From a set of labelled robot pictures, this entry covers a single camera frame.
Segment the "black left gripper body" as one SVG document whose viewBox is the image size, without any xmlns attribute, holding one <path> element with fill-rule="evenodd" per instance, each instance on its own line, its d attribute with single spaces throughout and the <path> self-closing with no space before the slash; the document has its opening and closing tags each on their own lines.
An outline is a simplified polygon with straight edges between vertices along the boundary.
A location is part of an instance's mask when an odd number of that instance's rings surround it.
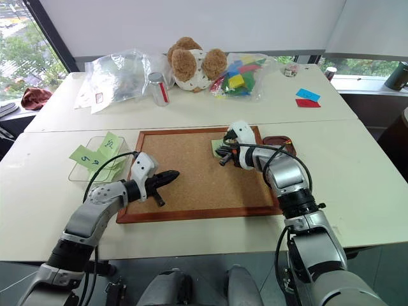
<svg viewBox="0 0 408 306">
<path fill-rule="evenodd" d="M 147 197 L 153 197 L 158 207 L 162 207 L 165 205 L 165 201 L 157 191 L 157 189 L 162 186 L 162 183 L 162 175 L 154 175 L 152 178 L 148 178 L 145 183 Z"/>
</svg>

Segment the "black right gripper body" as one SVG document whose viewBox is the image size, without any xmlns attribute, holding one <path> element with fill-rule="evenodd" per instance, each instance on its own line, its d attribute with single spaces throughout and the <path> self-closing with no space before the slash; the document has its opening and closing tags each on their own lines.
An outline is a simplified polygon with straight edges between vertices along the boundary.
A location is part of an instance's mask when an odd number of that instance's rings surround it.
<svg viewBox="0 0 408 306">
<path fill-rule="evenodd" d="M 230 136 L 225 136 L 223 138 L 223 144 L 224 146 L 229 146 L 231 147 L 231 153 L 233 153 L 233 159 L 230 161 L 233 161 L 234 166 L 240 166 L 240 161 L 239 161 L 239 147 L 236 146 L 236 141 L 232 139 Z"/>
</svg>

